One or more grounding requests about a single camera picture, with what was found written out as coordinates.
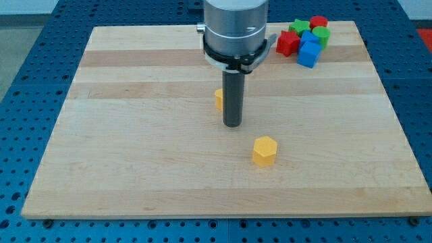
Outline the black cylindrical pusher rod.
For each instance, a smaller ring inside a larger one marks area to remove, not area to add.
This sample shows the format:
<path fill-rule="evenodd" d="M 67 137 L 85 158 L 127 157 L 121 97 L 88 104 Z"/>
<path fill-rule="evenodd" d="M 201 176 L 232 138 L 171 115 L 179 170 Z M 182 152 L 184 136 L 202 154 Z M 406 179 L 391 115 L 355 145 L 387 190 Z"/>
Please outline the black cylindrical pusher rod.
<path fill-rule="evenodd" d="M 231 128 L 242 123 L 244 74 L 223 72 L 223 123 Z"/>

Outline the black clamp ring mount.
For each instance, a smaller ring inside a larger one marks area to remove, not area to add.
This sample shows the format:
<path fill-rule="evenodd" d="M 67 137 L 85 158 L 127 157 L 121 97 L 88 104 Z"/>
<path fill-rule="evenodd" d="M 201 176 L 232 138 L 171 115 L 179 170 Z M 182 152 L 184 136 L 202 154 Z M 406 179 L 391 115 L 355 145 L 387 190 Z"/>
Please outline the black clamp ring mount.
<path fill-rule="evenodd" d="M 203 53 L 205 59 L 217 69 L 231 74 L 250 74 L 260 66 L 267 58 L 271 46 L 275 43 L 276 34 L 271 34 L 269 38 L 263 40 L 263 44 L 251 54 L 247 55 L 222 55 L 210 48 L 205 36 L 202 37 Z"/>

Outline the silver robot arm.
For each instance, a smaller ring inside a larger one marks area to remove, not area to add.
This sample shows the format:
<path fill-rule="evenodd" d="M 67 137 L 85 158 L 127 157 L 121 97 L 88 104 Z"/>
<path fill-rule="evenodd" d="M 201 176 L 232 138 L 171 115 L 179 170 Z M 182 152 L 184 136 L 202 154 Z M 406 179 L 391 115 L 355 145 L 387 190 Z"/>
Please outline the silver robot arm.
<path fill-rule="evenodd" d="M 245 76 L 267 58 L 276 34 L 266 37 L 267 0 L 204 0 L 202 34 L 205 59 L 222 71 L 223 123 L 242 123 Z"/>

